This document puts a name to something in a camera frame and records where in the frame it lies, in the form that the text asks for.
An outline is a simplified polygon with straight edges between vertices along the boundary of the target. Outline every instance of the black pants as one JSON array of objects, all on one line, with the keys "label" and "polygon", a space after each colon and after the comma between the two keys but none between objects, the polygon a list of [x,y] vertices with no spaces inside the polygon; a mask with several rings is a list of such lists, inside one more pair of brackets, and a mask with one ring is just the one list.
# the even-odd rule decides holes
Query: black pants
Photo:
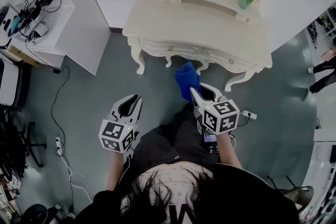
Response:
[{"label": "black pants", "polygon": [[323,62],[318,66],[313,68],[313,73],[318,73],[327,69],[335,69],[333,73],[324,78],[320,79],[319,81],[315,82],[312,86],[309,87],[309,90],[312,93],[316,93],[321,91],[324,87],[336,82],[336,57],[330,59],[329,61]]},{"label": "black pants", "polygon": [[133,163],[140,174],[156,165],[180,161],[211,168],[217,158],[202,148],[196,118],[191,110],[184,109],[174,115],[170,124],[159,126],[141,137],[134,150]]}]

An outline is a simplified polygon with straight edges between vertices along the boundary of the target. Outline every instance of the blue cloth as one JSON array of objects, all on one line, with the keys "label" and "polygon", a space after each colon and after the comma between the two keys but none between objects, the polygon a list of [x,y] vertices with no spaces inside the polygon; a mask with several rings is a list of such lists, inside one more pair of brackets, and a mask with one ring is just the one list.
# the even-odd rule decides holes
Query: blue cloth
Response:
[{"label": "blue cloth", "polygon": [[177,70],[175,73],[175,79],[180,85],[182,97],[193,102],[190,94],[190,87],[194,87],[200,94],[202,94],[201,89],[201,76],[196,73],[195,68],[191,62],[186,63],[182,70]]}]

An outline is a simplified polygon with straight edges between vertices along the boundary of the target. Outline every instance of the vanity table drawer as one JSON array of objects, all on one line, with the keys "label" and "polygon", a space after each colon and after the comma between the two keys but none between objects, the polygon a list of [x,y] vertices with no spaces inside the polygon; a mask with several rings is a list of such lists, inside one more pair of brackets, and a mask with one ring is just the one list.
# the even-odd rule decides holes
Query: vanity table drawer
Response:
[{"label": "vanity table drawer", "polygon": [[204,49],[202,56],[209,57],[210,62],[213,61],[218,63],[227,70],[235,73],[244,72],[255,66],[253,63],[242,61],[230,54],[218,50]]},{"label": "vanity table drawer", "polygon": [[203,47],[189,44],[178,44],[173,42],[157,42],[151,40],[140,39],[141,49],[154,56],[165,55],[200,55],[203,51]]}]

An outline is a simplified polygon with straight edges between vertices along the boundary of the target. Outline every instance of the gray floor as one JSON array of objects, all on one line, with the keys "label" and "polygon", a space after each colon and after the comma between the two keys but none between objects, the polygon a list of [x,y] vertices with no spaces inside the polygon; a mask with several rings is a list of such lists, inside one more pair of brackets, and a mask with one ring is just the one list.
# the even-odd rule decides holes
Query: gray floor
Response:
[{"label": "gray floor", "polygon": [[[232,87],[226,96],[234,99],[238,107],[258,115],[256,121],[240,127],[236,136],[236,152],[242,165],[251,172],[274,178],[278,187],[290,187],[286,176],[300,185],[306,174],[311,150],[316,106],[305,100],[305,87],[314,82],[306,72],[311,65],[307,55],[308,44],[304,33],[272,54],[273,67],[256,74],[249,81]],[[143,98],[139,121],[141,134],[166,122],[185,104],[174,73],[186,60],[173,57],[170,68],[165,59],[144,55],[144,75],[136,74],[127,39],[112,34],[96,76],[69,58],[64,66],[70,68],[70,79],[59,94],[55,105],[55,118],[66,133],[66,156],[74,174],[74,184],[85,186],[91,198],[104,190],[108,173],[108,152],[103,150],[98,131],[102,119],[113,103],[121,97],[137,93]],[[46,141],[48,148],[41,150],[45,167],[37,169],[30,161],[20,189],[22,210],[34,203],[50,206],[71,203],[69,175],[63,161],[55,152],[55,137],[60,130],[50,117],[50,107],[58,87],[66,77],[49,69],[32,71],[28,100],[22,112],[25,122],[36,122],[35,137]],[[202,72],[202,82],[224,89],[232,74],[211,64]],[[241,117],[240,123],[246,121]],[[75,211],[90,204],[85,192],[74,189]]]}]

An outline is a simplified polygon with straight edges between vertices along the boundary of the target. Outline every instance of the table top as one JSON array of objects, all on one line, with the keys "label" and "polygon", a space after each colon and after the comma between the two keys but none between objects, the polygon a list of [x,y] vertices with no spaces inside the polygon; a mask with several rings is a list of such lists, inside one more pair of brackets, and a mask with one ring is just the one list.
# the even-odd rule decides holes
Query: table top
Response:
[{"label": "table top", "polygon": [[136,0],[122,33],[217,49],[270,68],[272,58],[263,23],[250,25],[234,16],[234,11],[205,1]]}]

